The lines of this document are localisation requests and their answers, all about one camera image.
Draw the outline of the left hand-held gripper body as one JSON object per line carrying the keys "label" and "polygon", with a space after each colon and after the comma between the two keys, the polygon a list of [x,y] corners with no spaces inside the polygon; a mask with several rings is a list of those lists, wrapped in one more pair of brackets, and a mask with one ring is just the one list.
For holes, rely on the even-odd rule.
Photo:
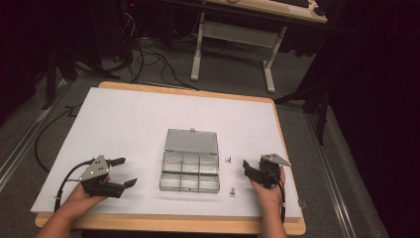
{"label": "left hand-held gripper body", "polygon": [[107,159],[99,155],[82,173],[79,182],[90,196],[121,197],[124,192],[122,183],[107,180],[111,168],[107,165]]}

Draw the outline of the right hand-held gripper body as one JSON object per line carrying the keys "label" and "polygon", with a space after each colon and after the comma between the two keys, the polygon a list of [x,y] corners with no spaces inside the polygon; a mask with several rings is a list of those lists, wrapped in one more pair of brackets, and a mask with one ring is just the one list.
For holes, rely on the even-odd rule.
{"label": "right hand-held gripper body", "polygon": [[245,176],[259,183],[264,188],[273,188],[278,184],[279,167],[290,167],[291,163],[278,154],[267,154],[262,155],[262,157],[269,161],[267,167],[260,168],[259,163],[257,169],[251,167],[249,170],[246,170]]}

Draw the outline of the clear plastic compartment box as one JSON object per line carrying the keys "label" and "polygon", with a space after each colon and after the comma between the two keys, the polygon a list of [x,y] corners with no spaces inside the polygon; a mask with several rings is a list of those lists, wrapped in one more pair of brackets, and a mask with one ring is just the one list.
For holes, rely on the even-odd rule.
{"label": "clear plastic compartment box", "polygon": [[169,129],[161,164],[159,189],[218,193],[219,150],[217,134]]}

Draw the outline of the person's right hand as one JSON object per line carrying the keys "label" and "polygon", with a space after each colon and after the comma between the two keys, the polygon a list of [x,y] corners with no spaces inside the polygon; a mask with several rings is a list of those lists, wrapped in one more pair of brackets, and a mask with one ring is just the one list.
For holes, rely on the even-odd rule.
{"label": "person's right hand", "polygon": [[276,216],[279,216],[281,214],[281,207],[283,204],[283,189],[285,184],[283,166],[279,167],[278,184],[273,188],[264,188],[262,185],[253,180],[250,180],[250,183],[258,196],[262,214],[267,215],[269,213],[275,213]]}

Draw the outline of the person's left hand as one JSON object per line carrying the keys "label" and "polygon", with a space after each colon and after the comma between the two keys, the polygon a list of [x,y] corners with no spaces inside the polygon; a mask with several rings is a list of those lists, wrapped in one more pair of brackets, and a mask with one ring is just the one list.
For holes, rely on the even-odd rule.
{"label": "person's left hand", "polygon": [[56,213],[68,221],[74,221],[106,199],[106,196],[90,196],[83,186],[78,184]]}

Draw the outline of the white board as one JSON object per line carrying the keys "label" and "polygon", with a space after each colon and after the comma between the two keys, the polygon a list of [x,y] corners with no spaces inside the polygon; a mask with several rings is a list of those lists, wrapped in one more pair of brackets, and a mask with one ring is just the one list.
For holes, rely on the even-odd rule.
{"label": "white board", "polygon": [[[215,132],[220,190],[215,194],[162,191],[159,177],[169,129]],[[244,175],[243,160],[256,166],[264,154],[287,155],[277,114],[266,98],[91,89],[63,142],[32,210],[51,212],[59,190],[70,193],[66,175],[78,177],[82,162],[99,155],[126,158],[110,171],[117,183],[138,179],[120,198],[95,207],[106,214],[258,217],[259,203]],[[232,163],[225,163],[226,158]],[[236,195],[230,195],[234,187]]]}

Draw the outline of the black metal stand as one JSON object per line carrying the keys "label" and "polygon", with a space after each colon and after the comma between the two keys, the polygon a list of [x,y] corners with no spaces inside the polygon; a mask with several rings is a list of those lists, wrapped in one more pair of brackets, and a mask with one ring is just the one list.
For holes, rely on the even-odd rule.
{"label": "black metal stand", "polygon": [[307,88],[297,89],[295,92],[274,99],[277,105],[291,100],[303,100],[302,110],[317,117],[315,135],[318,142],[324,144],[324,128],[327,122],[327,110],[331,93],[330,83],[318,83]]}
{"label": "black metal stand", "polygon": [[44,110],[50,108],[57,99],[56,91],[58,90],[58,86],[56,85],[56,71],[59,70],[65,80],[75,81],[77,78],[75,69],[78,61],[81,61],[94,72],[105,78],[119,79],[119,76],[112,74],[99,64],[94,63],[92,60],[85,58],[68,47],[53,48],[48,54],[47,89],[46,102],[43,105]]}

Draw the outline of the white-legged wooden desk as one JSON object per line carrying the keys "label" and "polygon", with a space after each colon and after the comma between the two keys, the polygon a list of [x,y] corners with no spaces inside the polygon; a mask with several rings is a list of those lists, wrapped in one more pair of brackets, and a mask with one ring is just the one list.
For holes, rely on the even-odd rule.
{"label": "white-legged wooden desk", "polygon": [[[316,0],[305,0],[304,6],[289,3],[289,0],[157,0],[159,4],[184,7],[198,12],[198,36],[190,78],[197,81],[200,73],[202,41],[204,38],[224,40],[271,49],[271,55],[262,62],[262,70],[269,93],[275,93],[271,73],[280,45],[287,30],[287,23],[324,27],[328,19],[317,13]],[[245,27],[234,23],[221,23],[206,18],[207,14],[222,14],[245,20],[271,19],[279,21],[278,30],[262,27]]]}

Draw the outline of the black computer tower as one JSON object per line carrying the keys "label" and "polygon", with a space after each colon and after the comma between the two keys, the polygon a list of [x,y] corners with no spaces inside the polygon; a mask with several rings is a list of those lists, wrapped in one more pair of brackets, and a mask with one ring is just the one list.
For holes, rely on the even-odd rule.
{"label": "black computer tower", "polygon": [[112,60],[125,59],[134,33],[134,20],[127,0],[89,0],[99,54]]}

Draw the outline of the black keyboard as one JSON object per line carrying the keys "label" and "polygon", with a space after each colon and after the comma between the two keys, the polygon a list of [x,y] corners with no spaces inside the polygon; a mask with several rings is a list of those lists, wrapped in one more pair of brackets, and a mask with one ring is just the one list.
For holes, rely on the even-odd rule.
{"label": "black keyboard", "polygon": [[273,2],[288,4],[296,7],[309,8],[309,0],[269,0]]}

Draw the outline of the metal floor rail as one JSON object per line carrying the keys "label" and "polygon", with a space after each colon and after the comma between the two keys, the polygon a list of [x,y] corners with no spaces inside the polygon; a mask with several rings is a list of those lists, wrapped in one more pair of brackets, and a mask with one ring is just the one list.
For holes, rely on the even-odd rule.
{"label": "metal floor rail", "polygon": [[325,177],[326,186],[328,188],[330,198],[340,224],[344,238],[357,238],[348,208],[343,200],[342,194],[339,190],[336,182],[333,170],[330,166],[329,159],[326,150],[323,145],[320,144],[316,135],[316,123],[312,115],[305,114],[305,121],[309,127],[311,137],[316,145],[317,152],[319,155],[320,163],[322,165],[322,171]]}
{"label": "metal floor rail", "polygon": [[48,116],[53,111],[53,108],[62,99],[62,97],[68,92],[71,87],[71,83],[66,80],[62,80],[58,87],[55,99],[49,104],[46,109],[39,109],[37,116],[26,129],[23,136],[19,139],[13,150],[9,154],[8,158],[0,166],[0,192],[6,186],[17,167],[22,163],[23,159],[28,153],[30,145],[35,141],[35,137],[41,133],[41,128],[45,124]]}

